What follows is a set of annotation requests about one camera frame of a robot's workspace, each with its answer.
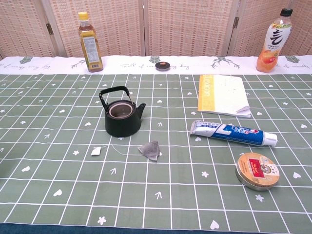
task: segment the bottle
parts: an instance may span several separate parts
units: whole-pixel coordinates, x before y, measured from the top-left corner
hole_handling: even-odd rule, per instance
[[[265,133],[262,130],[229,124],[203,122],[201,120],[195,120],[192,123],[190,134],[257,146],[276,146],[277,144],[277,135],[273,133]]]
[[[262,52],[257,60],[258,71],[270,72],[276,66],[279,52],[291,33],[290,16],[292,12],[292,9],[284,8],[280,17],[269,26]]]
[[[79,36],[80,43],[89,72],[99,72],[103,70],[98,39],[94,27],[89,23],[88,13],[85,11],[78,13],[80,20]]]

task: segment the white arrow print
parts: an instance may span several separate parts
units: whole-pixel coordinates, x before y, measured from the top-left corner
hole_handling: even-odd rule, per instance
[[[113,169],[111,169],[110,171],[112,172],[111,175],[112,175],[112,174],[116,174],[116,168],[113,168]]]
[[[157,196],[156,200],[158,200],[159,197],[160,197],[160,199],[162,199],[161,191],[159,191],[158,193],[155,193],[155,195]]]

